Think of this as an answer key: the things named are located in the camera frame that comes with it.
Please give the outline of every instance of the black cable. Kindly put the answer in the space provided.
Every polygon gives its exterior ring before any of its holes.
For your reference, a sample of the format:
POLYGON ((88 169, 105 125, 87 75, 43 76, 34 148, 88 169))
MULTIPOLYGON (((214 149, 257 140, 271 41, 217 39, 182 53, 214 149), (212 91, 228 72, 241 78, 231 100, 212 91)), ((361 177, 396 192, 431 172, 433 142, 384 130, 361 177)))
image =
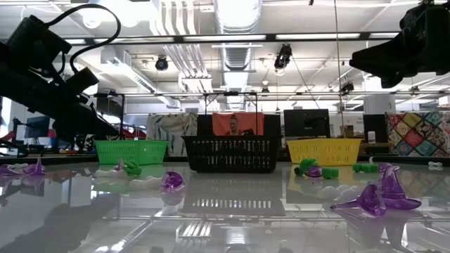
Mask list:
POLYGON ((103 42, 101 42, 99 44, 95 44, 95 45, 92 45, 92 46, 87 46, 87 47, 79 50, 78 52, 74 53, 72 55, 72 57, 70 57, 70 67, 72 68, 72 71, 74 73, 78 72, 77 68, 74 65, 74 61, 75 61, 75 58, 77 56, 79 56, 80 54, 82 54, 84 52, 87 52, 89 50, 92 50, 92 49, 95 49, 95 48, 99 48, 101 46, 105 46, 105 45, 109 44, 110 42, 112 42, 113 40, 115 40, 119 36, 120 30, 122 29, 122 24, 120 23, 119 18, 112 11, 110 11, 108 8, 106 8, 105 6, 101 6, 99 4, 84 4, 84 5, 81 5, 81 6, 78 6, 78 7, 71 8, 71 9, 67 10, 66 12, 64 12, 63 14, 59 15, 58 17, 56 17, 54 20, 52 20, 50 22, 47 22, 46 25, 49 26, 49 27, 52 26, 52 25, 55 25, 58 22, 60 22, 62 19, 64 19, 67 16, 69 16, 70 14, 75 13, 75 12, 81 10, 81 9, 84 9, 84 8, 99 8, 99 9, 102 9, 104 11, 107 11, 107 12, 111 13, 114 16, 115 20, 116 20, 117 30, 116 30, 116 32, 114 33, 114 35, 111 38, 109 38, 109 39, 107 39, 107 40, 105 40, 105 41, 103 41, 103 42))
POLYGON ((63 65, 61 66, 61 69, 58 71, 58 74, 62 74, 65 69, 65 55, 63 52, 61 52, 61 61, 62 61, 63 65))
POLYGON ((307 87, 307 90, 308 90, 308 92, 309 92, 309 95, 311 95, 312 100, 316 103, 317 109, 320 109, 319 104, 317 103, 315 97, 312 95, 311 89, 308 87, 308 84, 306 83, 306 81, 305 81, 304 78, 303 78, 303 74, 300 72, 300 69, 299 69, 298 66, 297 66, 297 62, 295 61, 294 55, 292 55, 292 58, 293 58, 293 60, 294 60, 295 67, 297 68, 297 71, 298 71, 298 73, 300 74, 300 77, 302 78, 302 81, 303 81, 304 85, 307 87))

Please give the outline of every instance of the man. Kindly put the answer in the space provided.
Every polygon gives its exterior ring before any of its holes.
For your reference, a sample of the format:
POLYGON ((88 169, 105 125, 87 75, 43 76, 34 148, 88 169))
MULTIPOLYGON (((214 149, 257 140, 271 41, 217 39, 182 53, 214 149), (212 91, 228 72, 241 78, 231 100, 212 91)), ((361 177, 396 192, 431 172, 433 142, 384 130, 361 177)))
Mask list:
POLYGON ((231 115, 230 118, 230 131, 225 133, 226 136, 240 136, 242 131, 238 128, 238 118, 235 115, 231 115))

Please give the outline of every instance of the yellow basket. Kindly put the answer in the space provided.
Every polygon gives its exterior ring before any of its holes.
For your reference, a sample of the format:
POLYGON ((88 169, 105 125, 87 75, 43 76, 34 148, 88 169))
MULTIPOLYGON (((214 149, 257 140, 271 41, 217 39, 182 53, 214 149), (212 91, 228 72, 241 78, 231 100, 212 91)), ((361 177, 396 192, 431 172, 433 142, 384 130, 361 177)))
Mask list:
POLYGON ((353 165, 358 159, 360 139, 317 138, 288 141, 290 159, 299 164, 305 158, 315 158, 321 166, 353 165))

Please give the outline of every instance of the camera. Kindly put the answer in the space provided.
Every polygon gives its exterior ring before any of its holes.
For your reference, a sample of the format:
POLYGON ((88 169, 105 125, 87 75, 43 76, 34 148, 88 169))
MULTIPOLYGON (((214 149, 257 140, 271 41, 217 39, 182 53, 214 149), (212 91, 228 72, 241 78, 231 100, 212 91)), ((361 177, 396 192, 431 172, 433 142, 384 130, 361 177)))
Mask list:
POLYGON ((280 49, 280 52, 276 56, 274 67, 276 70, 282 70, 285 68, 290 62, 290 56, 293 54, 293 50, 290 47, 290 44, 283 44, 280 49))
POLYGON ((155 67, 159 71, 164 71, 169 67, 169 63, 166 60, 166 56, 158 56, 155 67))

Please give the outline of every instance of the purple witch hat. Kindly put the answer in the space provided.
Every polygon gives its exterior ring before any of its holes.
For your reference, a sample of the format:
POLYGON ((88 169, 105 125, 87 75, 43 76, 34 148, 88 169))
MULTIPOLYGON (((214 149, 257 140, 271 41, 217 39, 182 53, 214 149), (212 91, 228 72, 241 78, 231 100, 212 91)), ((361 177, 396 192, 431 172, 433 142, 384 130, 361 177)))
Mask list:
POLYGON ((114 168, 116 171, 121 171, 124 169, 124 159, 123 157, 119 158, 119 164, 114 168))
POLYGON ((175 171, 162 175, 161 186, 166 190, 178 190, 183 185, 183 177, 175 171))
POLYGON ((367 185, 361 195, 354 200, 342 204, 332 205, 331 209, 360 207, 367 213, 379 217, 386 213, 386 206, 383 202, 376 185, 367 185))
POLYGON ((310 168, 308 168, 304 174, 308 177, 312 177, 312 178, 318 178, 322 176, 322 171, 321 168, 319 166, 310 166, 310 168))
POLYGON ((385 171, 387 168, 392 167, 394 165, 390 164, 389 162, 382 162, 378 164, 378 188, 381 189, 383 186, 383 177, 385 176, 385 171))
POLYGON ((398 167, 391 166, 385 170, 381 183, 381 196, 386 206, 394 209, 411 210, 422 205, 418 200, 406 198, 406 194, 397 177, 398 167))
POLYGON ((41 163, 41 158, 37 158, 36 164, 31 164, 23 168, 23 173, 31 176, 43 176, 45 175, 45 167, 41 163))
POLYGON ((9 169, 5 165, 0 166, 0 176, 17 176, 20 175, 20 173, 13 171, 12 169, 9 169))

